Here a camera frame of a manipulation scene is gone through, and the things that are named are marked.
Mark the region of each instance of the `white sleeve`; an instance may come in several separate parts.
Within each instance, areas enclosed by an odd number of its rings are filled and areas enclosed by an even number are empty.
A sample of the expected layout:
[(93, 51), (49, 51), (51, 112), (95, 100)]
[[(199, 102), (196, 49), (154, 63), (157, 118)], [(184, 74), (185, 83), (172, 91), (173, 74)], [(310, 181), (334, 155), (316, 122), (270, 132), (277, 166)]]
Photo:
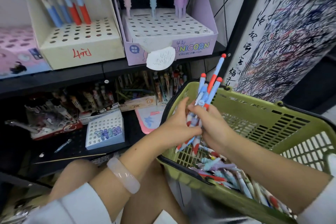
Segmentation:
[(336, 179), (333, 178), (321, 194), (301, 213), (298, 224), (336, 223)]
[(110, 216), (95, 190), (88, 184), (32, 212), (24, 224), (111, 224)]

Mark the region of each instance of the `shopping basket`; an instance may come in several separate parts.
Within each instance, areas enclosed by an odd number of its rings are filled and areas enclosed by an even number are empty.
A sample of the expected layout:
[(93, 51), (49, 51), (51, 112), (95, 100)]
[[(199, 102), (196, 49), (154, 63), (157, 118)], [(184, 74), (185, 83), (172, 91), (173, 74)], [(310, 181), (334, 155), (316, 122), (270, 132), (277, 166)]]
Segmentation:
[[(167, 104), (161, 123), (172, 115), (184, 97), (189, 97), (189, 102), (196, 98), (198, 85), (198, 80), (183, 84)], [(281, 101), (270, 103), (234, 92), (229, 86), (221, 86), (217, 90), (212, 104), (240, 135), (286, 158), (327, 172), (324, 155), (333, 151), (336, 145), (336, 127), (330, 121), (313, 113), (285, 106)], [(158, 157), (172, 178), (193, 189), (199, 189), (209, 197), (262, 223), (296, 223), (286, 214), (227, 189), (212, 179), (203, 179), (188, 168), (197, 159), (206, 156), (207, 152), (199, 150), (197, 157), (192, 157), (191, 146), (177, 154), (175, 149), (176, 147), (166, 150)]]

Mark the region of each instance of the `white tag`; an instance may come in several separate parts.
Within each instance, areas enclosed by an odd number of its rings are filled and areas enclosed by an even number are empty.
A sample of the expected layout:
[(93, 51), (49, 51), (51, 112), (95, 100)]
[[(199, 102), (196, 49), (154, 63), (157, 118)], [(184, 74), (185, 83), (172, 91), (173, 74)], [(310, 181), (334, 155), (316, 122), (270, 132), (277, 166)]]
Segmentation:
[(167, 47), (153, 51), (147, 55), (146, 65), (152, 70), (163, 70), (168, 68), (175, 59), (175, 48)]

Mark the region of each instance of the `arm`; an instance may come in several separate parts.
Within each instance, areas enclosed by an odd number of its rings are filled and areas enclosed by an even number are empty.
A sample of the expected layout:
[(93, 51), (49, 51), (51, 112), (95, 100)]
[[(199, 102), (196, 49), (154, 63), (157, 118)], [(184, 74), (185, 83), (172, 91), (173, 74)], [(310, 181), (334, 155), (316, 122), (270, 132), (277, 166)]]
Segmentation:
[(308, 207), (332, 179), (331, 175), (275, 154), (238, 135), (213, 106), (208, 112), (198, 106), (188, 108), (202, 120), (203, 138), (210, 147), (234, 162), (296, 214)]
[[(183, 99), (169, 120), (138, 141), (120, 157), (120, 162), (139, 182), (150, 163), (158, 155), (202, 132), (199, 127), (188, 128), (186, 125), (187, 101), (188, 98)], [(131, 193), (108, 168), (94, 177), (89, 184), (103, 201), (111, 220), (115, 220)]]

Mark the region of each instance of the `right hand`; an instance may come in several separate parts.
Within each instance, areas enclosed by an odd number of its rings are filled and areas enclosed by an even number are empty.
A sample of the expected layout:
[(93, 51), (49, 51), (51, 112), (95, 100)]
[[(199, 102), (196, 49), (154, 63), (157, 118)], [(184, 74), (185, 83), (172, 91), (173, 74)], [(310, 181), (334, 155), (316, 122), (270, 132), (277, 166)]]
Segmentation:
[(210, 105), (208, 111), (203, 107), (188, 105), (188, 109), (202, 120), (202, 137), (209, 147), (218, 153), (225, 151), (225, 146), (236, 132), (226, 123), (216, 107)]

